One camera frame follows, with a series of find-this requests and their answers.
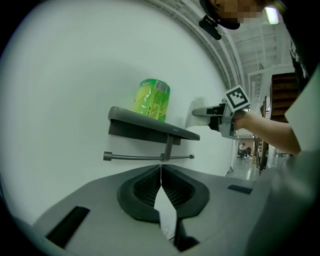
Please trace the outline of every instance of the floor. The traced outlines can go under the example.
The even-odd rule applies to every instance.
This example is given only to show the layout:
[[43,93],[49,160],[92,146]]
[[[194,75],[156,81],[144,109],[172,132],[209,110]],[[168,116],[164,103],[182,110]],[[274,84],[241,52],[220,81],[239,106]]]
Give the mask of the floor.
[[256,164],[252,163],[252,158],[236,160],[235,168],[226,174],[227,177],[233,177],[243,180],[257,180],[259,177],[259,170]]

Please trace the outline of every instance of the ceiling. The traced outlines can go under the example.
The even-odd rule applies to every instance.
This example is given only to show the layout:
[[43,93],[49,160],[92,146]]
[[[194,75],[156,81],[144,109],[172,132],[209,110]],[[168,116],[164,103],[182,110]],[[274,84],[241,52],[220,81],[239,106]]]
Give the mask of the ceiling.
[[[290,35],[280,15],[279,24],[267,22],[266,14],[248,20],[237,30],[219,26],[221,40],[202,30],[198,21],[205,16],[199,0],[142,0],[181,24],[203,46],[217,67],[226,89],[241,85],[251,100],[250,111],[259,115],[265,96],[270,95],[274,74],[294,72],[290,56]],[[239,131],[242,138],[252,134]]]

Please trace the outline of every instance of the green package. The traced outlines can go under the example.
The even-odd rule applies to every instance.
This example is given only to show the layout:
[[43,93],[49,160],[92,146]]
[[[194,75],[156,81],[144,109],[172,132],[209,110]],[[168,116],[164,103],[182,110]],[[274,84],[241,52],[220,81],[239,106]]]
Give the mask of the green package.
[[139,85],[132,110],[161,122],[166,120],[170,87],[157,79],[146,79]]

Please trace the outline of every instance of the black headband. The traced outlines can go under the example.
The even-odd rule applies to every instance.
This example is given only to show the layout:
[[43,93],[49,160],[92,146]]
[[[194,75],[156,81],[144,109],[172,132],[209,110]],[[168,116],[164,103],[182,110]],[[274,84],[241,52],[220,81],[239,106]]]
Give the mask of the black headband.
[[219,25],[225,27],[229,30],[237,30],[240,27],[240,24],[238,22],[232,22],[228,19],[221,18],[213,9],[211,3],[209,0],[200,0],[200,5],[206,15],[208,15],[210,18],[214,19],[216,23]]

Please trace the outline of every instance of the ceiling light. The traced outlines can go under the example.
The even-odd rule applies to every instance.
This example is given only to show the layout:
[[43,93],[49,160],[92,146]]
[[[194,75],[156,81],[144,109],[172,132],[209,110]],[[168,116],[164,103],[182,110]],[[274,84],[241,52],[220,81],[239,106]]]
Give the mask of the ceiling light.
[[270,24],[279,24],[277,10],[275,8],[265,8],[266,18]]

